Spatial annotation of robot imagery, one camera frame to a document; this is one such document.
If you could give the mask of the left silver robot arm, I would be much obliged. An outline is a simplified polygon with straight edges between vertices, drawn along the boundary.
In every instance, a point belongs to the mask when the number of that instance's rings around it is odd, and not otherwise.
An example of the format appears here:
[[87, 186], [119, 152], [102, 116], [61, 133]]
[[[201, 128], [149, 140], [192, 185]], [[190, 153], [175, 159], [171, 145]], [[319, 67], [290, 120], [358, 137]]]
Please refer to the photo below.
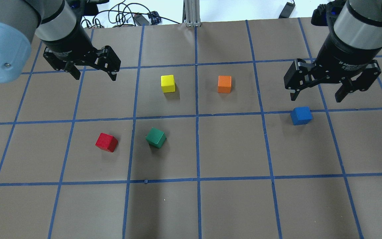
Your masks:
[[65, 0], [0, 0], [0, 83], [18, 79], [34, 37], [45, 45], [43, 57], [53, 70], [79, 80], [77, 66], [88, 66], [116, 80], [121, 60], [112, 47], [96, 49], [92, 45]]

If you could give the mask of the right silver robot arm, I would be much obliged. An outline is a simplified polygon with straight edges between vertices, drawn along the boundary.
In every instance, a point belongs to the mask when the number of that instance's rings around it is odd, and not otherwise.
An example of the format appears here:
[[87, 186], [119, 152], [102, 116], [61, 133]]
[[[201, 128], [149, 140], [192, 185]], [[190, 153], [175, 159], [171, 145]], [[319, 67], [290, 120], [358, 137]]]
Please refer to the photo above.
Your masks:
[[340, 84], [340, 103], [348, 94], [367, 91], [381, 73], [375, 60], [382, 50], [382, 0], [334, 0], [314, 10], [311, 23], [329, 33], [313, 63], [294, 59], [284, 76], [295, 101], [301, 91]]

